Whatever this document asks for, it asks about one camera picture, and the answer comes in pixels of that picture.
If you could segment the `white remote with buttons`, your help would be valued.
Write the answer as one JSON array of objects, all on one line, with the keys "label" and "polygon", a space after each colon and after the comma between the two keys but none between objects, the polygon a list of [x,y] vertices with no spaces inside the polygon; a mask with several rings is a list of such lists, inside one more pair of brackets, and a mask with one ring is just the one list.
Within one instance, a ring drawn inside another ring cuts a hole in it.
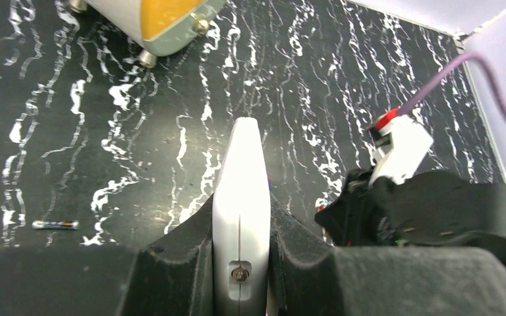
[{"label": "white remote with buttons", "polygon": [[271,194],[258,122],[233,126],[212,205],[215,315],[265,315]]}]

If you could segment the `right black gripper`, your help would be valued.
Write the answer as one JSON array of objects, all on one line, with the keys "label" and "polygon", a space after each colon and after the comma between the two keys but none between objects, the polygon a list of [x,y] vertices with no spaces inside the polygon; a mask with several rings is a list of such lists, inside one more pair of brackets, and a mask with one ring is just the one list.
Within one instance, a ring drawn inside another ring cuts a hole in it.
[{"label": "right black gripper", "polygon": [[403,243],[398,224],[391,222],[393,195],[406,183],[379,176],[371,184],[374,168],[348,172],[339,197],[321,207],[314,220],[335,246],[396,246]]}]

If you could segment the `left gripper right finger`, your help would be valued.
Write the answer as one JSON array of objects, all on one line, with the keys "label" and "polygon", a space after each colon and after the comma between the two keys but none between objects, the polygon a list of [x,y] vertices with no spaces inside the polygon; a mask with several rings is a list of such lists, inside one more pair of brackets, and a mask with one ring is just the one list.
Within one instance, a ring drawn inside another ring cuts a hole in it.
[{"label": "left gripper right finger", "polygon": [[337,248],[271,201],[270,315],[506,315],[506,268],[479,248]]}]

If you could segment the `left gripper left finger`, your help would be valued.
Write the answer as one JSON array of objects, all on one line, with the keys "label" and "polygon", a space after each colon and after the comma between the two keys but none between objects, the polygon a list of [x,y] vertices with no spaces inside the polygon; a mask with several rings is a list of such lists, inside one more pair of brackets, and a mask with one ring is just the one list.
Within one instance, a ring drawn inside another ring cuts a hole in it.
[{"label": "left gripper left finger", "polygon": [[0,315],[213,315],[212,202],[143,248],[0,248]]}]

